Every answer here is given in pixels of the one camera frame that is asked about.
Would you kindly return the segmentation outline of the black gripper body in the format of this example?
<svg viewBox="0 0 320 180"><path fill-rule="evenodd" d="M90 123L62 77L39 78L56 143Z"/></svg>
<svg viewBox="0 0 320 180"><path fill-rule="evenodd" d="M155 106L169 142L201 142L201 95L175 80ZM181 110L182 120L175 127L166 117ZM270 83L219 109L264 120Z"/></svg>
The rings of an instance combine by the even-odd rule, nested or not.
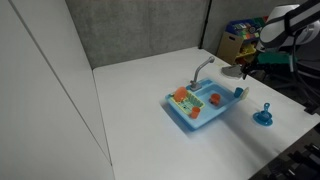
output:
<svg viewBox="0 0 320 180"><path fill-rule="evenodd" d="M246 77L256 70L264 70L269 73L271 71L270 64L257 64L257 63L246 63L241 67L242 78L246 79Z"/></svg>

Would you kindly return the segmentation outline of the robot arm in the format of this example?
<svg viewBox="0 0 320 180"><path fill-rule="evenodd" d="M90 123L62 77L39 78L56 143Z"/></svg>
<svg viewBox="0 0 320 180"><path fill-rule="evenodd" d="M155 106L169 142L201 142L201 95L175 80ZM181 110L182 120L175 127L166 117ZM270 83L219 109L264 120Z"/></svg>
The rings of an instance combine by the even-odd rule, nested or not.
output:
<svg viewBox="0 0 320 180"><path fill-rule="evenodd" d="M276 6L259 32L258 54L304 45L320 34L320 0Z"/></svg>

